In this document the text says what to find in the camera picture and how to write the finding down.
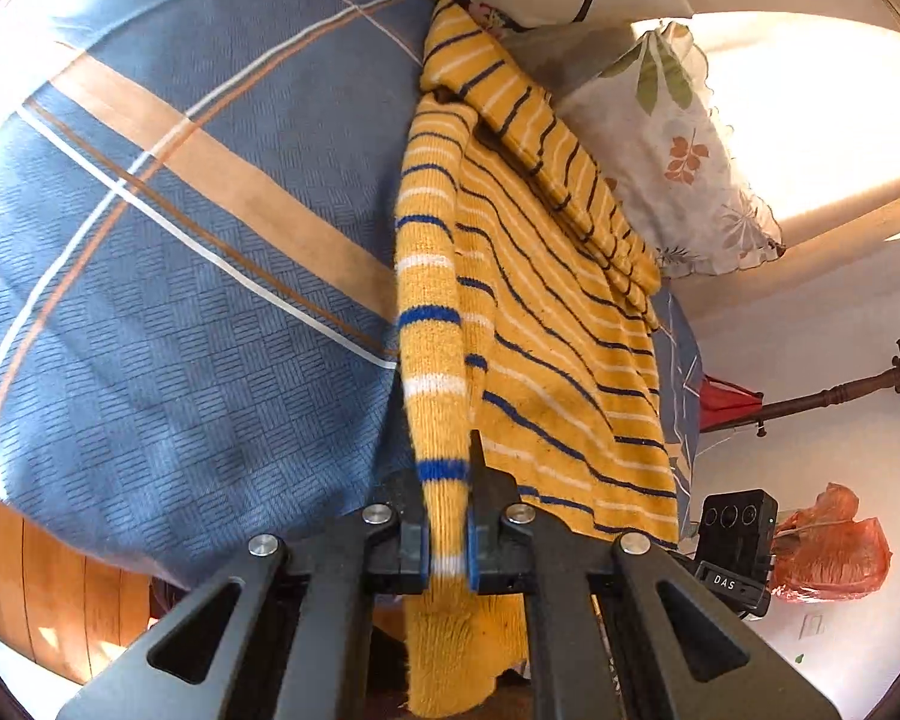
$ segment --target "camera lens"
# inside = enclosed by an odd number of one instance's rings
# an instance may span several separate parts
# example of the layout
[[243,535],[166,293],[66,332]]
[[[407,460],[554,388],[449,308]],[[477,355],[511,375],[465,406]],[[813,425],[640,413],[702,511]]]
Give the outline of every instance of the camera lens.
[[732,528],[737,522],[737,508],[735,506],[727,506],[720,512],[720,524],[725,528]]

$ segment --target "folded sweater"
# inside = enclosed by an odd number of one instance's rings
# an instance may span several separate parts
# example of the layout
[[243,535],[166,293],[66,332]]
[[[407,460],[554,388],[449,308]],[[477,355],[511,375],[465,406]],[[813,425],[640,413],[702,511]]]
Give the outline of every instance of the folded sweater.
[[421,88],[395,269],[433,542],[430,589],[406,602],[410,710],[438,717],[527,656],[519,596],[468,589],[471,429],[489,466],[578,533],[674,547],[677,499],[646,245],[547,95],[452,1],[434,9]]

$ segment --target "sweater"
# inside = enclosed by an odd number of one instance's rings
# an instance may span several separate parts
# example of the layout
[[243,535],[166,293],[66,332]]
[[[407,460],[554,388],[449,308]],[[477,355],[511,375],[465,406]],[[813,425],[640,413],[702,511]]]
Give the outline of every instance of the sweater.
[[649,295],[660,276],[548,95],[450,0],[434,9],[395,206],[401,370],[431,522],[405,601],[410,710],[479,704],[527,656],[519,596],[466,576],[469,432],[570,528],[674,548]]

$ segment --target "brown leaf print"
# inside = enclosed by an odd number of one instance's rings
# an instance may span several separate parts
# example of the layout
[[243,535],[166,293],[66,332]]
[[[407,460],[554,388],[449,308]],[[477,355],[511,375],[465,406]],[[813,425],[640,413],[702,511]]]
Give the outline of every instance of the brown leaf print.
[[674,146],[670,149],[670,156],[677,157],[667,165],[663,177],[668,181],[677,181],[690,186],[697,180],[696,172],[703,163],[701,157],[709,157],[710,149],[703,143],[694,143],[697,131],[694,129],[690,140],[677,136],[674,138]]

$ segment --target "wooden floor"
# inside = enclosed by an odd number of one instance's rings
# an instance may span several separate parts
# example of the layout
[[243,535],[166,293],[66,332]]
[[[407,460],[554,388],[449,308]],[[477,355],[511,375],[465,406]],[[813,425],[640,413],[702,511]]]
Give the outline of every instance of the wooden floor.
[[74,551],[0,504],[0,640],[85,683],[149,620],[149,577]]

